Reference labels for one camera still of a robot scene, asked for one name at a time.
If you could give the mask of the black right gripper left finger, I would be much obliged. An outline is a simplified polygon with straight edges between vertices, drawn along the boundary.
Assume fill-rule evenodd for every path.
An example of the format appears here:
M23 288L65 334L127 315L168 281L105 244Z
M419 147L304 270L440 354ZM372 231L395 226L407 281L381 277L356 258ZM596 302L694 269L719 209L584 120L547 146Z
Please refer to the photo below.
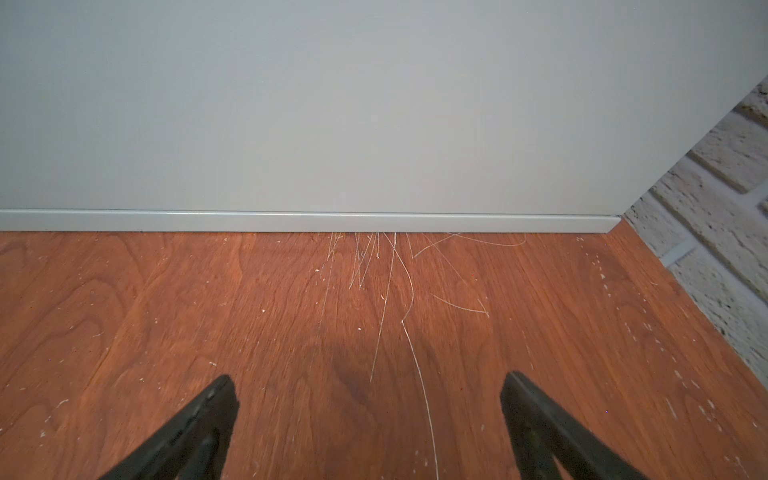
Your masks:
M228 375L211 382L104 479L219 479L239 410Z

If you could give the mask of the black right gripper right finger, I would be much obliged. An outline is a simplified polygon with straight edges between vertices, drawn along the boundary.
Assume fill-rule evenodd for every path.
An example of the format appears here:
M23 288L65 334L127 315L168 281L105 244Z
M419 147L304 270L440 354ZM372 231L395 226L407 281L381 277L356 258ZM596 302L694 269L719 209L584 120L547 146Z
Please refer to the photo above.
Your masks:
M523 479L643 479L645 475L601 442L519 371L506 374L501 409Z

